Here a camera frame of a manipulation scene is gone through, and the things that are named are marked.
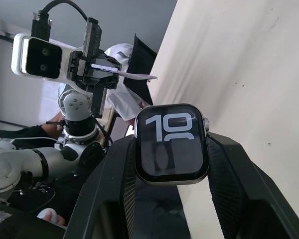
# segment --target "watch screen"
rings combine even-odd
[[[150,181],[194,180],[209,163],[203,118],[191,105],[145,108],[136,119],[137,171]]]

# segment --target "desk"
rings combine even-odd
[[[239,142],[299,217],[299,0],[179,0],[149,89]],[[208,180],[178,187],[193,239],[221,239]]]

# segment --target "number 10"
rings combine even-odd
[[[169,127],[168,120],[175,118],[186,118],[186,126],[178,126],[178,127]],[[145,121],[145,124],[149,124],[152,122],[156,122],[156,141],[162,142],[162,129],[161,129],[161,115],[153,116]],[[178,113],[178,114],[168,114],[163,117],[163,128],[166,132],[181,132],[188,131],[193,127],[193,123],[191,120],[191,115],[189,113]],[[169,133],[165,136],[164,141],[170,141],[173,138],[188,138],[194,139],[194,135],[192,133],[183,132],[183,133]]]

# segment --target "white shirt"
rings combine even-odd
[[[127,43],[114,45],[105,51],[108,56],[114,57],[122,65],[122,71],[128,70],[129,56],[133,51],[133,46]],[[117,88],[107,90],[106,101],[111,104],[115,111],[123,120],[134,119],[141,111],[140,103],[144,106],[148,104],[137,94],[128,89],[123,83],[124,77],[119,77]]]

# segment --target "watch face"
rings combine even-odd
[[[187,104],[148,107],[135,124],[136,169],[141,179],[189,184],[206,176],[206,134],[197,108]]]

